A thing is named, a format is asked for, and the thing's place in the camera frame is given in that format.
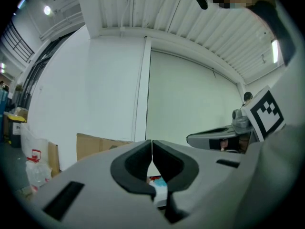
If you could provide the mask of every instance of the plastic bottle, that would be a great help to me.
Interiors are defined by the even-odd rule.
[[[33,191],[33,194],[38,191],[38,189],[46,184],[51,179],[51,169],[48,164],[41,161],[41,151],[37,149],[32,149],[32,158],[27,158],[26,162],[26,172],[28,180]]]

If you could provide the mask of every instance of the floor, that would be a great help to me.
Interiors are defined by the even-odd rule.
[[[31,195],[25,162],[27,161],[21,148],[13,148],[7,143],[0,143],[0,166],[7,177],[13,192],[20,192],[26,198]]]

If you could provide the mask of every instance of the metal railing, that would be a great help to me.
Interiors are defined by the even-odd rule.
[[[34,54],[34,51],[20,36],[12,21],[8,23],[2,36],[25,62],[29,61],[30,57]]]

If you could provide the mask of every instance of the ceiling light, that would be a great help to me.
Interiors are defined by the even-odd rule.
[[[274,40],[272,42],[272,51],[273,51],[273,63],[276,63],[278,58],[277,40]]]
[[[17,8],[18,8],[18,9],[21,8],[21,6],[23,5],[24,1],[25,1],[25,0],[21,0],[21,1],[18,3],[18,5],[17,5]]]
[[[46,15],[49,15],[49,14],[51,13],[51,9],[50,9],[49,6],[45,6],[45,7],[44,7],[44,13],[45,13]]]

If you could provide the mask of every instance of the cable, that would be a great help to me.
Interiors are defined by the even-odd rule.
[[[176,14],[176,11],[177,11],[177,8],[178,8],[178,6],[179,6],[180,1],[181,1],[181,0],[178,1],[178,4],[177,4],[177,6],[176,6],[175,12],[173,13],[173,16],[172,16],[172,19],[171,19],[171,23],[170,23],[170,25],[169,25],[169,27],[168,27],[168,29],[167,29],[167,32],[170,30],[170,27],[171,27],[171,25],[172,25],[173,18],[175,17],[175,14]]]
[[[156,16],[154,17],[153,21],[155,21],[157,19],[158,14],[160,13],[160,10],[164,4],[165,0],[162,1],[161,5],[159,6],[158,12],[156,14]]]
[[[127,8],[128,8],[128,6],[129,6],[129,3],[130,3],[130,0],[127,1],[126,8],[125,8],[125,10],[124,10],[124,13],[122,14],[122,18],[121,18],[121,27],[123,27],[123,18],[124,18],[124,15],[125,15],[126,11],[127,11]]]

